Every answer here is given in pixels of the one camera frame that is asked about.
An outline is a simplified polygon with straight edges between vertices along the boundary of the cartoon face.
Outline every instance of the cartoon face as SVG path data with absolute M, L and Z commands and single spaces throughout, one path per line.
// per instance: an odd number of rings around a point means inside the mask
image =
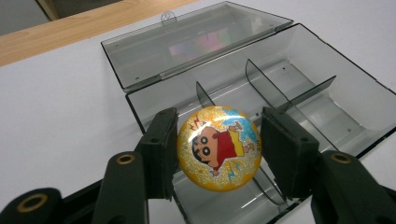
M 192 153 L 194 157 L 211 167 L 217 167 L 218 163 L 218 139 L 216 129 L 205 127 L 200 135 L 192 139 Z

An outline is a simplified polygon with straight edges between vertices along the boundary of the wooden edge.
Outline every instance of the wooden edge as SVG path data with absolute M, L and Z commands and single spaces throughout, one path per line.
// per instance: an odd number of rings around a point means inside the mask
M 125 0 L 0 36 L 0 66 L 33 57 L 197 0 Z

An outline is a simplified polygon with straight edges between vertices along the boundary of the yellow ball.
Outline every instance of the yellow ball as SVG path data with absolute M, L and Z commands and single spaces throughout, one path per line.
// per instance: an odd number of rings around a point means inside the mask
M 262 160 L 262 140 L 243 113 L 228 106 L 209 106 L 181 126 L 177 155 L 192 182 L 204 189 L 229 191 L 255 175 Z

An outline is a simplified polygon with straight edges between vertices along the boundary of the screw hole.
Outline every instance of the screw hole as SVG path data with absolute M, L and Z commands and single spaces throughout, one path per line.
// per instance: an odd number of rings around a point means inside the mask
M 117 163 L 121 164 L 121 165 L 128 164 L 128 163 L 130 163 L 132 161 L 134 161 L 134 155 L 127 154 L 127 155 L 119 156 L 117 158 Z
M 28 213 L 41 207 L 48 199 L 47 194 L 37 193 L 24 199 L 17 207 L 18 212 Z
M 345 155 L 343 155 L 341 153 L 333 153 L 331 155 L 331 158 L 334 161 L 338 161 L 338 162 L 345 163 L 345 164 L 348 164 L 348 163 L 352 162 L 352 160 L 349 157 L 347 157 L 347 156 L 345 156 Z

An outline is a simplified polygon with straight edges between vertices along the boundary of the gray floor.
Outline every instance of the gray floor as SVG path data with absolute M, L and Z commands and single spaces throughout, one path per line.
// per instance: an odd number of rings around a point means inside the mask
M 60 18 L 103 7 L 120 0 L 53 0 Z M 50 20 L 36 0 L 0 0 L 0 35 L 37 26 Z
M 0 0 L 0 35 L 49 21 L 35 0 Z

